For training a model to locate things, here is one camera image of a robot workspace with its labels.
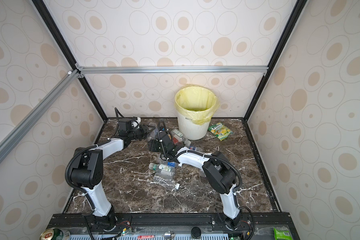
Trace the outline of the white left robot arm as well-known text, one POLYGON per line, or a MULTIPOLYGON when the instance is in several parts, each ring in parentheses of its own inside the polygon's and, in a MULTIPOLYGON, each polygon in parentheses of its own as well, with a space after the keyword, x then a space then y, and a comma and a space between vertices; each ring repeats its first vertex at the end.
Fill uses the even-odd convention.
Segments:
POLYGON ((84 194, 90 204, 91 216, 95 223, 102 225, 107 231, 116 226, 117 217, 102 186, 103 161, 127 148, 132 141, 145 140, 149 134, 149 127, 141 124, 141 118, 121 118, 112 137, 101 144, 77 148, 67 165, 67 184, 84 194))

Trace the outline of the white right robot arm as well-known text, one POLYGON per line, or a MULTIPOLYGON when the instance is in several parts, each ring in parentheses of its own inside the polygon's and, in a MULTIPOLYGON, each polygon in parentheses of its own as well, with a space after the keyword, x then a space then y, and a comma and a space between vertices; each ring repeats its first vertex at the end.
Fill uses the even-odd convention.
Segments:
POLYGON ((183 144, 175 145, 170 136, 160 131, 148 142, 151 152, 160 153, 168 162, 190 165, 203 170, 211 187, 220 194, 223 204, 224 222, 230 229, 235 229, 241 220, 236 192, 243 184, 240 172, 219 151, 206 154, 191 150, 183 144))

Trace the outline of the clear plastic bottle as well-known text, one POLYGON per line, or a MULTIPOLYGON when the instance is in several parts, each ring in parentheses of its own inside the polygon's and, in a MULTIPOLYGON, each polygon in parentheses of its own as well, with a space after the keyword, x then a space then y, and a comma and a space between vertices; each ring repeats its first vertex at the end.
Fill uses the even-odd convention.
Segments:
POLYGON ((158 175, 154 176, 153 182, 161 187, 164 187, 168 191, 177 191, 180 187, 179 183, 176 183, 175 181, 170 179, 162 178, 158 175))

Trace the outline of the soda water bottle blue label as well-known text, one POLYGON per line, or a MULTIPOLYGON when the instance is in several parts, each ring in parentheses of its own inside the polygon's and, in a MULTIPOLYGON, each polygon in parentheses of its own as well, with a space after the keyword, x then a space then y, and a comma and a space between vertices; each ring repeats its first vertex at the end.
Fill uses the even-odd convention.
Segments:
POLYGON ((163 164, 163 165, 166 165, 166 166, 170 166, 170 167, 173 167, 173 168, 176 168, 176 167, 179 166, 179 164, 176 163, 176 162, 164 161, 164 160, 162 160, 162 159, 159 159, 159 162, 160 162, 160 164, 163 164))

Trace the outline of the clear bottle green band label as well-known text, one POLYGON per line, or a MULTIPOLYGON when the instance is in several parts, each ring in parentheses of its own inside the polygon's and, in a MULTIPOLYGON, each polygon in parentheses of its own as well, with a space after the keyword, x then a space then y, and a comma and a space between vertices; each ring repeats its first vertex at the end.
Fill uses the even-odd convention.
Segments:
POLYGON ((173 177, 175 175, 175 168, 168 165, 150 163, 149 169, 162 176, 173 177))

